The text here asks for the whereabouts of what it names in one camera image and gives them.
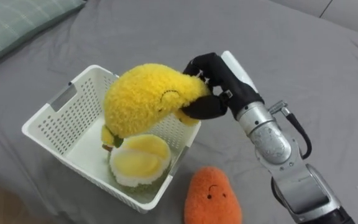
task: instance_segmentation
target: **black cable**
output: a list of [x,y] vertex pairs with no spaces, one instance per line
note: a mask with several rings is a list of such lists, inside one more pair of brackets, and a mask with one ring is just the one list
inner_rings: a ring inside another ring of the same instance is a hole
[[[307,159],[311,154],[311,141],[309,136],[306,134],[306,131],[303,129],[302,125],[299,123],[297,118],[293,113],[290,113],[286,116],[286,119],[295,127],[295,129],[302,135],[303,139],[306,143],[306,153],[301,155],[302,159]],[[274,180],[273,177],[270,180],[270,188],[272,189],[273,196],[276,198],[276,200],[284,206],[283,201],[280,199],[280,197],[277,195],[276,189],[274,187]]]
[[277,194],[277,192],[276,192],[276,188],[274,187],[273,177],[272,177],[272,179],[270,180],[270,187],[272,188],[273,196],[276,198],[276,200],[277,200],[281,205],[283,205],[283,207],[285,207],[283,201],[280,199],[280,197],[278,196],[278,194]]
[[302,135],[306,143],[306,153],[301,155],[302,159],[307,159],[311,154],[311,141],[309,136],[306,134],[306,131],[302,128],[302,125],[299,123],[297,118],[293,113],[290,113],[286,116],[287,120],[295,127],[295,129]]

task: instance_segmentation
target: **plush mango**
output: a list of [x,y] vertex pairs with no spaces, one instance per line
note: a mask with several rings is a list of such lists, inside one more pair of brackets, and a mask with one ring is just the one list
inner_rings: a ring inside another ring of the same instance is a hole
[[185,125],[194,125],[198,120],[181,108],[208,94],[207,85],[198,77],[155,63],[136,66],[106,92],[102,142],[119,147],[124,138],[148,131],[172,113]]

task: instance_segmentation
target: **green plaid pillow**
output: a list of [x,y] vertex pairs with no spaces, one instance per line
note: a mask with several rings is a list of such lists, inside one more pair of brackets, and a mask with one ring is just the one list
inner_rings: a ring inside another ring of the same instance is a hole
[[0,58],[69,13],[82,0],[0,0]]

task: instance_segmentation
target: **gray bedsheet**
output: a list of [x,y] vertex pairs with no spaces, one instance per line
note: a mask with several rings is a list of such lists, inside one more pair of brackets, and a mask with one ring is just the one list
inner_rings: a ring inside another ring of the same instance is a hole
[[[271,105],[287,100],[310,135],[308,159],[358,223],[358,33],[258,0],[89,0],[0,64],[0,184],[62,223],[183,223],[191,175],[226,172],[244,223],[293,223],[230,113],[205,121],[155,210],[141,215],[61,165],[21,126],[88,65],[115,73],[157,62],[183,70],[230,50]],[[296,131],[284,120],[283,129]]]

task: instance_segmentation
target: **orange plush toy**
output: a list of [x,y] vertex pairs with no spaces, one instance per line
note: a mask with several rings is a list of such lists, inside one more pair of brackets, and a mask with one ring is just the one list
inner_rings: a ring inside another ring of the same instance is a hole
[[185,224],[241,224],[242,212],[228,177],[204,167],[192,178],[185,202]]

